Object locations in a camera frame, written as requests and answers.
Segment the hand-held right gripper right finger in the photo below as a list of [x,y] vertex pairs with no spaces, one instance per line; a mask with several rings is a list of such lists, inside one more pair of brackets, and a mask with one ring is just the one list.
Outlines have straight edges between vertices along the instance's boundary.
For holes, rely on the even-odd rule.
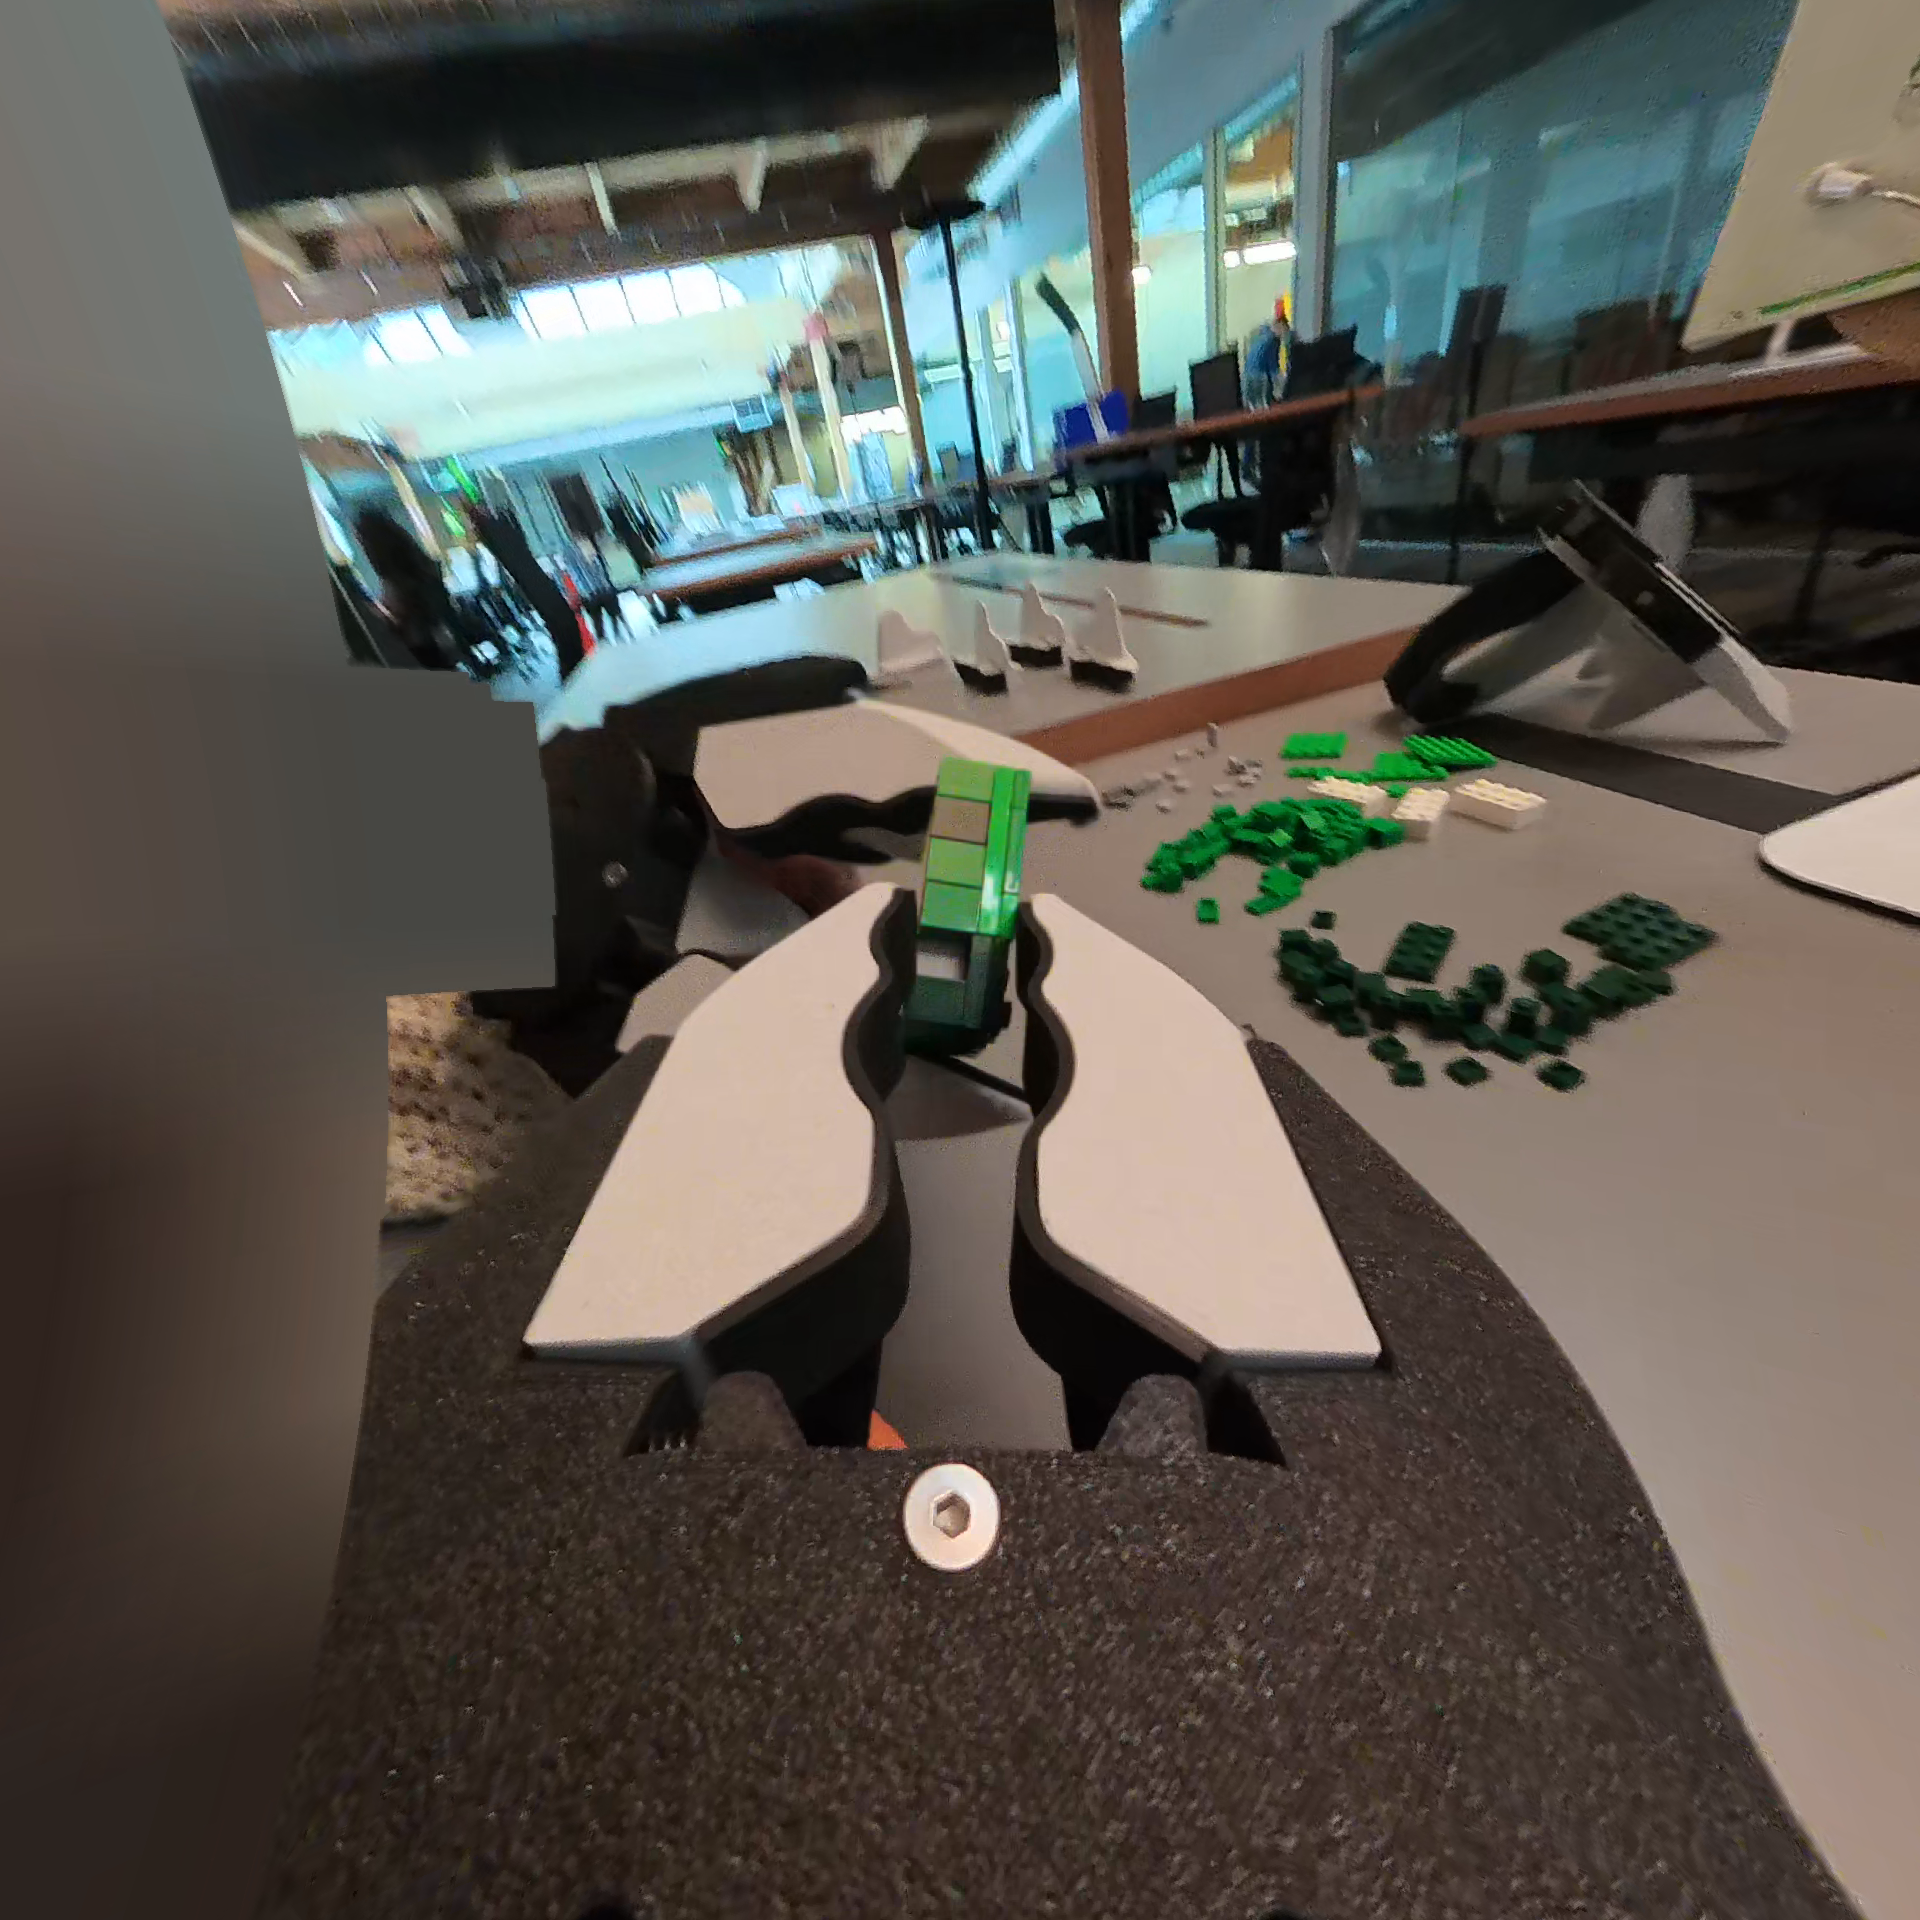
[[1057,894],[1020,905],[1009,1301],[1096,1448],[1171,1380],[1213,1448],[1268,1448],[1252,1383],[1365,1376],[1383,1338],[1241,1025]]

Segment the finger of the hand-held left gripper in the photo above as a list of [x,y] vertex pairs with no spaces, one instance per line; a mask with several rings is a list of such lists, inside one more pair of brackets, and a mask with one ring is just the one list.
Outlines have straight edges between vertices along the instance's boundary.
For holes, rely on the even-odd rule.
[[835,862],[701,862],[684,896],[675,955],[740,967],[840,901]]
[[1093,782],[1013,735],[880,699],[701,730],[691,784],[713,825],[745,846],[837,846],[854,830],[921,834],[943,762],[1028,775],[1028,815],[1088,821]]

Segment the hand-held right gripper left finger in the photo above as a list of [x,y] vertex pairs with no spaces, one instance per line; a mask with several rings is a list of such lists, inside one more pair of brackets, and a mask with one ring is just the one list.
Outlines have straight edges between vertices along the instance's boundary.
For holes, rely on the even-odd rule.
[[770,1380],[810,1444],[867,1444],[906,1305],[889,1097],[917,908],[871,882],[733,971],[665,1043],[521,1333],[534,1362]]

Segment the green lego build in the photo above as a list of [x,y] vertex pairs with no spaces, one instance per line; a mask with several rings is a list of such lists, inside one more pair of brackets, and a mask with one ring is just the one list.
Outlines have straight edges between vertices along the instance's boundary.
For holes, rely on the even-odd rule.
[[904,1043],[921,1057],[969,1057],[1009,1020],[1031,775],[945,755],[926,824],[916,971]]

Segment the pile of dark green lego pieces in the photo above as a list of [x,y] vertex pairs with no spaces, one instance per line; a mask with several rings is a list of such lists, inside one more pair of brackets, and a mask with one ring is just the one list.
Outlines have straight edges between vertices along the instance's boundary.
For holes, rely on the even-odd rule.
[[1395,1090],[1473,1090],[1509,1069],[1572,1094],[1587,1083],[1581,1050],[1673,996],[1677,969],[1720,933],[1664,899],[1619,891],[1509,964],[1458,964],[1456,942],[1450,923],[1412,920],[1368,967],[1335,942],[1331,914],[1316,914],[1277,933],[1274,973],[1307,1020],[1362,1046]]

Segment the pile of small grey lego pieces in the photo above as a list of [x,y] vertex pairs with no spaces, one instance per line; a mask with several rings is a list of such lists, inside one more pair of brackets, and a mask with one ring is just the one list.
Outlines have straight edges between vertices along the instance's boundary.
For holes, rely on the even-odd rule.
[[1171,812],[1183,804],[1243,804],[1274,762],[1262,733],[1205,724],[1101,762],[1091,782],[1104,804]]

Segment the pile of bright green lego pieces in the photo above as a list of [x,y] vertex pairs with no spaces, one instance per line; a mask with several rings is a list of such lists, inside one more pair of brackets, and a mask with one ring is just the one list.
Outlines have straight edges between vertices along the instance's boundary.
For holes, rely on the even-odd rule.
[[[1346,731],[1287,731],[1265,777],[1241,804],[1218,799],[1187,830],[1157,841],[1146,855],[1137,885],[1156,898],[1178,898],[1227,880],[1252,883],[1241,908],[1260,918],[1302,898],[1317,876],[1372,851],[1412,846],[1390,819],[1407,788],[1446,789],[1497,765],[1497,755],[1463,735],[1413,731],[1352,760]],[[1390,799],[1357,806],[1321,799],[1307,782],[1335,769],[1379,782]]]

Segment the black office chair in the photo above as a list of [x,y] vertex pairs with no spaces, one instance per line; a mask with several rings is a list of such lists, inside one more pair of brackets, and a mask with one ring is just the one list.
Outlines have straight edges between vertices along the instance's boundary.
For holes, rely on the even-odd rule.
[[[1218,426],[1245,413],[1233,348],[1191,362],[1190,398],[1198,426]],[[1252,570],[1284,572],[1284,473],[1276,440],[1212,434],[1204,442],[1204,461],[1215,467],[1212,495],[1180,514],[1180,529],[1212,537],[1219,567],[1243,559]]]
[[1067,528],[1064,542],[1091,559],[1147,564],[1152,544],[1178,523],[1171,475],[1178,449],[1157,443],[1098,452],[1091,442],[1062,456],[1067,492],[1091,492],[1100,514]]

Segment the black and white device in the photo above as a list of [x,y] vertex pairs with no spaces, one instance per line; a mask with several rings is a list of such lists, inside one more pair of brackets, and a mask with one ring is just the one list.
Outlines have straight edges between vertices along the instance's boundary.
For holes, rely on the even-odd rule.
[[1739,628],[1584,482],[1544,512],[1519,558],[1413,631],[1381,688],[1404,717],[1441,730],[1566,668],[1589,693],[1576,722],[1589,735],[1695,691],[1767,745],[1793,731],[1785,684]]

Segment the white monitor stand base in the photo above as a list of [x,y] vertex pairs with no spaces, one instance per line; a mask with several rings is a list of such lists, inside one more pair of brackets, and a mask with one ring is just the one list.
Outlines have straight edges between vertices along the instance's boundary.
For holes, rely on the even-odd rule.
[[1917,773],[1773,827],[1755,858],[1819,898],[1917,922]]

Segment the long wooden desk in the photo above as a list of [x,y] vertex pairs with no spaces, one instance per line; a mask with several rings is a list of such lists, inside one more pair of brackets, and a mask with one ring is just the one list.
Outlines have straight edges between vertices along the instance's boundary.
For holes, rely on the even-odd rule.
[[1851,344],[1836,344],[1744,362],[1671,368],[1638,380],[1507,403],[1472,416],[1458,432],[1469,442],[1491,442],[1625,420],[1739,413],[1773,403],[1908,388],[1915,381],[1915,365]]

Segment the white monitor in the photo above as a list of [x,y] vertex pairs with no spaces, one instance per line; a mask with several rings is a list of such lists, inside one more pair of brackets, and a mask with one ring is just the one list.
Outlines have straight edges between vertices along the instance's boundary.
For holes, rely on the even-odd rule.
[[1796,4],[1684,348],[1804,319],[1891,342],[1917,292],[1917,6]]

